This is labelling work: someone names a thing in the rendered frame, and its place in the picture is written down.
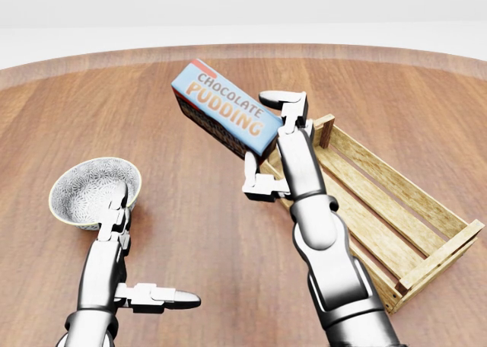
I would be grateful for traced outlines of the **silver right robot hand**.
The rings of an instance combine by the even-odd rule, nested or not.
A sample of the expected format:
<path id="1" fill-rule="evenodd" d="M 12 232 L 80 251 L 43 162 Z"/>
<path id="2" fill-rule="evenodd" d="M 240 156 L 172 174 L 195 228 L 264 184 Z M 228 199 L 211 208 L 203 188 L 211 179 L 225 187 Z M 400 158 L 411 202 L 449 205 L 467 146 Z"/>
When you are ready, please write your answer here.
<path id="1" fill-rule="evenodd" d="M 314 122 L 307 118 L 307 94 L 262 91 L 259 101 L 281 111 L 283 126 L 278 129 L 277 146 L 285 178 L 276 180 L 271 174 L 260 173 L 255 155 L 248 151 L 244 158 L 243 192 L 249 199 L 267 202 L 324 194 L 326 187 L 312 146 Z"/>

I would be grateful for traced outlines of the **patterned white bowl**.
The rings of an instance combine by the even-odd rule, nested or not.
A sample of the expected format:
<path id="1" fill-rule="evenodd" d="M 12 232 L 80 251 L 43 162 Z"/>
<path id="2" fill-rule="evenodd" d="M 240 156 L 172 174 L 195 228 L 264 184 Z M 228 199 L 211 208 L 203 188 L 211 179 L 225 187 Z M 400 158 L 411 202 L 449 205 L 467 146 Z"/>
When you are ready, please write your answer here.
<path id="1" fill-rule="evenodd" d="M 94 158 L 67 170 L 49 193 L 49 209 L 60 221 L 96 231 L 100 210 L 119 182 L 128 187 L 127 207 L 135 207 L 142 175 L 131 162 L 115 157 Z"/>

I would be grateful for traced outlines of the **blue chocolate pudding box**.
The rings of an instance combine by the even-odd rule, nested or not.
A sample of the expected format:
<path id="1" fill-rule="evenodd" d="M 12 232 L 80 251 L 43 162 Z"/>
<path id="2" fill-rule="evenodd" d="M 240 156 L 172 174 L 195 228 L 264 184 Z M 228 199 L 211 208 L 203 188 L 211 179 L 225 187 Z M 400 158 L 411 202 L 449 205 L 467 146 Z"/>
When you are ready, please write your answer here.
<path id="1" fill-rule="evenodd" d="M 239 158 L 261 164 L 274 150 L 282 119 L 199 59 L 172 81 L 183 114 Z"/>

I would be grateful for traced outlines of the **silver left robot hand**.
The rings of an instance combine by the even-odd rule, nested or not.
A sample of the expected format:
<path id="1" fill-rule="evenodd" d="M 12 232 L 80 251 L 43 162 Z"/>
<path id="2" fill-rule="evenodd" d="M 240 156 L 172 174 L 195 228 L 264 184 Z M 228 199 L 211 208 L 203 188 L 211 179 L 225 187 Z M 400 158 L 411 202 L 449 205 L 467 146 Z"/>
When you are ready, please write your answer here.
<path id="1" fill-rule="evenodd" d="M 125 256 L 129 254 L 131 212 L 127 206 L 128 187 L 119 182 L 100 212 L 100 230 L 84 264 L 78 292 L 79 309 L 116 313 L 120 307 L 135 313 L 161 314 L 166 309 L 199 307 L 198 295 L 160 288 L 154 283 L 126 284 Z"/>

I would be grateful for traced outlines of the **wooden slat tray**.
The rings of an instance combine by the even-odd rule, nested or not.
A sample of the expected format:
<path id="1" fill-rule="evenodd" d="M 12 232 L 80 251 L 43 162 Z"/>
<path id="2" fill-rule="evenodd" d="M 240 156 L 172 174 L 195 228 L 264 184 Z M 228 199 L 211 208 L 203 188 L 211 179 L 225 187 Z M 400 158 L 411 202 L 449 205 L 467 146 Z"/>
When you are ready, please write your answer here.
<path id="1" fill-rule="evenodd" d="M 466 223 L 334 124 L 314 122 L 314 150 L 329 194 L 391 314 L 462 256 L 482 222 Z"/>

